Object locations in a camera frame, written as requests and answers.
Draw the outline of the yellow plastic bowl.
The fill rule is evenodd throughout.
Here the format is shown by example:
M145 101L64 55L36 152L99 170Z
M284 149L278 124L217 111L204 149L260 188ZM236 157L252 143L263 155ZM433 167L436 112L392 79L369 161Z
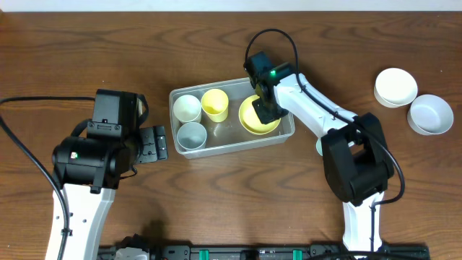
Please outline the yellow plastic bowl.
M268 124L261 123L252 104L252 102L257 99L257 95L252 95L241 103L238 111L239 121L244 129L251 134L269 134L279 126L281 120L278 119Z

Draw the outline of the light blue plastic cup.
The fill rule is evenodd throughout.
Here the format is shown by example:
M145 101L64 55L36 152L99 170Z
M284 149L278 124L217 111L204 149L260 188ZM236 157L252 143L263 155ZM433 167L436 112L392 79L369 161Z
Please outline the light blue plastic cup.
M207 141L206 128L197 122L185 123L179 128L176 140L187 151L203 149Z

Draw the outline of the cream white plastic cup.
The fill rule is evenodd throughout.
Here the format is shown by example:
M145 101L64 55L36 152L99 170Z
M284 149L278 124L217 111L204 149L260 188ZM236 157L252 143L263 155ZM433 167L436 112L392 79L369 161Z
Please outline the cream white plastic cup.
M182 95L173 104L173 114L182 124L199 123L201 120L201 103L197 97Z

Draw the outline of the yellow plastic cup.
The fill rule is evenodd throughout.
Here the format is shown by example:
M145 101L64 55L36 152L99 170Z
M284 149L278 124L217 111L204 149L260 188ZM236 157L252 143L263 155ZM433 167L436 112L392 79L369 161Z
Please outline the yellow plastic cup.
M220 89L211 89L201 98L202 110L215 123L223 122L228 116L229 98Z

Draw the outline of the mint green plastic spoon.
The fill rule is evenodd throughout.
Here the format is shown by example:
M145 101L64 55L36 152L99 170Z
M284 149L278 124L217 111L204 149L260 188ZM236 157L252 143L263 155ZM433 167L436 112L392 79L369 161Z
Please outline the mint green plastic spoon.
M315 148L320 156L323 156L323 150L322 150L322 144L321 144L321 139L318 139Z

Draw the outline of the cream white plastic bowl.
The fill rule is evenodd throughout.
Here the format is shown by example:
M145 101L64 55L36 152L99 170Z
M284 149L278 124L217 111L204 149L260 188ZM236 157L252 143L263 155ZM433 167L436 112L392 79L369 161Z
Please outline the cream white plastic bowl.
M375 99L387 108L408 105L414 101L417 94L417 81L403 69L384 69L375 79Z

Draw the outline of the light blue plastic bowl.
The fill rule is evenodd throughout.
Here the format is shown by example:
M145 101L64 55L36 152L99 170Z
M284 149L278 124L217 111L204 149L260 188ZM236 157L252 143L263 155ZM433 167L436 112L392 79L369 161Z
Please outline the light blue plastic bowl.
M418 134L429 136L444 134L453 125L452 108L441 97L420 95L407 113L410 127Z

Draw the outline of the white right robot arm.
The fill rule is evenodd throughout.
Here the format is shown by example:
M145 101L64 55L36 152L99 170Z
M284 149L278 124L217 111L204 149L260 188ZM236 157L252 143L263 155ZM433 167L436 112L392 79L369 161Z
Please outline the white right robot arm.
M291 64L247 61L244 68L258 96L253 107L261 123L291 113L318 137L326 181L343 203L345 248L378 251L380 205L396 165L378 118L336 105Z

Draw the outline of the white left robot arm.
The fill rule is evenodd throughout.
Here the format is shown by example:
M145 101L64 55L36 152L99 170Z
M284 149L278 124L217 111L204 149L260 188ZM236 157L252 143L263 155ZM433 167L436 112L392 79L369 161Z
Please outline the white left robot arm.
M53 222L47 259L95 259L100 237L126 172L168 157L162 126L132 129L89 123L87 137L73 134L52 154Z

